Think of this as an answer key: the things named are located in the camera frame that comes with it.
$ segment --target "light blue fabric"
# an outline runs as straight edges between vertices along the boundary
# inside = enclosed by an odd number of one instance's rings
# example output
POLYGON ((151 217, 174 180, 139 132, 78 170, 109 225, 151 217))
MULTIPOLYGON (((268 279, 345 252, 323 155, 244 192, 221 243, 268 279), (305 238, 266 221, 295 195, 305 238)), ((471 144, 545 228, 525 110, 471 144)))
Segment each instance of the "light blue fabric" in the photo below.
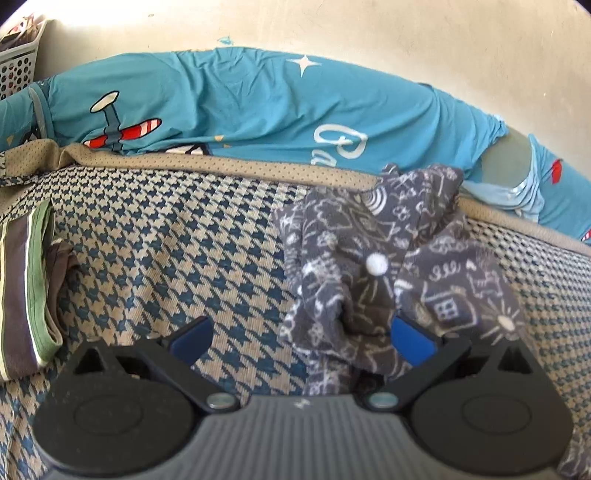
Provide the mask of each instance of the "light blue fabric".
MULTIPOLYGON (((508 132, 429 85, 252 48, 124 54, 58 74, 39 89, 60 145, 89 142, 123 154, 203 144, 225 157, 375 174, 391 162, 402 170, 442 163, 468 172, 508 132)), ((25 92, 0 102, 0 118, 10 117, 0 151, 10 146, 6 137, 30 125, 30 102, 25 92)))
POLYGON ((46 92, 40 87, 40 84, 33 83, 27 92, 33 100, 33 110, 37 121, 37 129, 41 138, 55 138, 53 123, 51 122, 51 112, 45 101, 46 92))
POLYGON ((532 150, 541 174, 540 193, 545 205, 540 213, 540 225, 558 230, 565 235, 583 240, 591 229, 591 182, 561 160, 561 175, 552 182, 552 165, 560 157, 529 135, 532 150))
POLYGON ((530 170, 527 177, 517 187, 509 188, 481 181, 464 180, 462 188, 481 202, 538 222, 540 212, 544 207, 544 198, 540 192, 539 168, 537 152, 532 145, 530 170))

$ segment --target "gray patterned cloth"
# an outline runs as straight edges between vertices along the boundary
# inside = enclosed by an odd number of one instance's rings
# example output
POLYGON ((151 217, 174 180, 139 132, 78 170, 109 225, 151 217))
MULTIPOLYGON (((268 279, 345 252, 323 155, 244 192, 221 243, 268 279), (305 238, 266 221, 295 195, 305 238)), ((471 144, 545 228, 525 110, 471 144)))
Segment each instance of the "gray patterned cloth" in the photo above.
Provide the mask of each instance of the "gray patterned cloth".
POLYGON ((395 314, 437 336, 526 336, 514 292, 456 207, 462 179, 441 165, 403 175, 388 166, 373 190, 317 187, 275 212, 296 296, 280 338, 307 365, 307 394, 347 393, 360 372, 402 374, 395 314))

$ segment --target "green folded cloth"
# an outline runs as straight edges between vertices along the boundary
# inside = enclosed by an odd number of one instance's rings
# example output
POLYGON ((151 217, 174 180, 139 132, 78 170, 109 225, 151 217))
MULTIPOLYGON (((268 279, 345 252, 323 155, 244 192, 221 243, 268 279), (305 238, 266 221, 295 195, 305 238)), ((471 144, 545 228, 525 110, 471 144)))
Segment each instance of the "green folded cloth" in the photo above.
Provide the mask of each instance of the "green folded cloth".
POLYGON ((0 382, 37 372, 62 344, 57 296, 76 257, 53 238, 54 216, 44 200, 0 226, 0 382))

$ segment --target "wall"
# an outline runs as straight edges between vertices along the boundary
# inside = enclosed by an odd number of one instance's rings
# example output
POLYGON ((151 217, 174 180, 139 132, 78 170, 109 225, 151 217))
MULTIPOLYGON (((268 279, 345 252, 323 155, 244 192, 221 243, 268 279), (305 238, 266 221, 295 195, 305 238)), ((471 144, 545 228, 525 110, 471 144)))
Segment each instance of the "wall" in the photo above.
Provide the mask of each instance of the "wall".
POLYGON ((53 0, 46 13, 58 21, 39 76, 229 35, 431 83, 535 133, 591 177, 591 17, 573 0, 53 0))

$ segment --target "houndstooth fabric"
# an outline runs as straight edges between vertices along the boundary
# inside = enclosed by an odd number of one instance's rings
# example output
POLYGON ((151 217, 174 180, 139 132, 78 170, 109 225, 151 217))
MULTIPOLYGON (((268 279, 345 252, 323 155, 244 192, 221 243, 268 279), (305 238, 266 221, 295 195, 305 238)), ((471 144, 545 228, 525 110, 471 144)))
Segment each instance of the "houndstooth fabric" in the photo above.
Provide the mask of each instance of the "houndstooth fabric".
MULTIPOLYGON (((0 386, 0 478, 44 471, 33 414, 69 352, 89 336, 129 344, 206 313, 216 335, 196 368, 243 400, 301 393, 305 367, 277 342, 294 298, 270 213, 306 191, 180 171, 70 167, 40 178, 0 220, 51 199, 57 234, 75 246, 81 267, 60 297, 66 346, 42 373, 0 386)), ((591 259, 488 223, 468 226, 495 253, 581 445, 591 445, 591 259)), ((581 471, 580 459, 568 460, 570 471, 581 471)))
POLYGON ((49 198, 78 272, 59 298, 66 347, 38 375, 0 385, 0 478, 44 467, 31 420, 69 353, 86 338, 127 345, 201 314, 215 339, 197 369, 246 400, 298 394, 305 368, 277 342, 291 296, 271 209, 305 188, 179 171, 70 167, 41 178, 8 217, 49 198))

